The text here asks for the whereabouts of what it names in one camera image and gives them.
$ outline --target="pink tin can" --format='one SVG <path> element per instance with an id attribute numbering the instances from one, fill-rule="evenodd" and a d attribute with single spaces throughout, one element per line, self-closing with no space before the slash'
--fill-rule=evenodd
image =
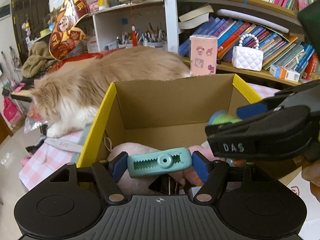
<path id="1" fill-rule="evenodd" d="M 190 46 L 192 76 L 215 74 L 218 38 L 210 35 L 191 35 Z"/>

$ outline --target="white handbag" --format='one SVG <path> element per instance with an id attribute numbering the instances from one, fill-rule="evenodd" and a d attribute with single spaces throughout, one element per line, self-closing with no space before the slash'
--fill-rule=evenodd
<path id="1" fill-rule="evenodd" d="M 255 48 L 243 47 L 246 37 L 254 38 Z M 263 51 L 259 50 L 258 38 L 252 34 L 244 34 L 239 41 L 239 46 L 234 46 L 232 51 L 232 64 L 235 68 L 260 71 L 262 68 Z"/>

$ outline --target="door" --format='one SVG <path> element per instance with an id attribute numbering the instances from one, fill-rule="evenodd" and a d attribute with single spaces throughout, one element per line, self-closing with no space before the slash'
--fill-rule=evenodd
<path id="1" fill-rule="evenodd" d="M 12 131 L 7 126 L 7 123 L 3 119 L 2 115 L 0 114 L 0 144 L 7 138 L 7 136 L 13 136 Z"/>
<path id="2" fill-rule="evenodd" d="M 47 28 L 43 18 L 49 14 L 49 0 L 11 0 L 13 30 L 22 64 L 28 58 L 27 33 L 21 26 L 28 20 L 31 27 L 30 40 L 40 36 Z"/>

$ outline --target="pink bag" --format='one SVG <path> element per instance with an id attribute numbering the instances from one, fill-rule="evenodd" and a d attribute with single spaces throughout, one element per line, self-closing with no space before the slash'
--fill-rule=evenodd
<path id="1" fill-rule="evenodd" d="M 8 120 L 11 125 L 15 125 L 19 122 L 22 115 L 18 107 L 7 97 L 4 97 L 4 117 Z"/>

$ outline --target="fluffy orange cat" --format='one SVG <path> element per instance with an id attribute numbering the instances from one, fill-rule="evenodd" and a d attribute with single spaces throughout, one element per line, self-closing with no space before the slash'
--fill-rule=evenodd
<path id="1" fill-rule="evenodd" d="M 93 122 L 113 81 L 188 76 L 190 71 L 177 54 L 138 46 L 100 60 L 65 65 L 35 80 L 31 95 L 38 113 L 52 123 L 47 136 L 59 138 Z"/>

